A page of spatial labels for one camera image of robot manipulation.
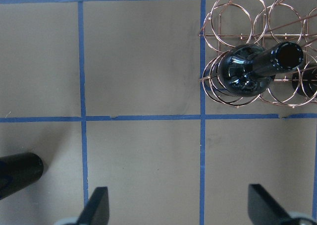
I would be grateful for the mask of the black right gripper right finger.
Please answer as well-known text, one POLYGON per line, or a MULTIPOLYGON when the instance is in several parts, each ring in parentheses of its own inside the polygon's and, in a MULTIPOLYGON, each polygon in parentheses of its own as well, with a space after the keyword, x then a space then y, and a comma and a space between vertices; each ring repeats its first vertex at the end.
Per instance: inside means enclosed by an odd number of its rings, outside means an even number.
POLYGON ((253 225, 304 225, 305 219, 292 217, 260 184, 248 186, 248 216, 253 225))

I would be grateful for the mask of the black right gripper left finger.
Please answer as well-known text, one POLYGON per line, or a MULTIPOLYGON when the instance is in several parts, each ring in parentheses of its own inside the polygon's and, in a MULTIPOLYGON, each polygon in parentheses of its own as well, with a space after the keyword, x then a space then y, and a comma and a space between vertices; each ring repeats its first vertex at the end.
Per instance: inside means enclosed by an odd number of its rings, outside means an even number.
POLYGON ((109 222, 109 198, 107 187, 97 187, 84 210, 80 214, 78 225, 107 225, 109 222))

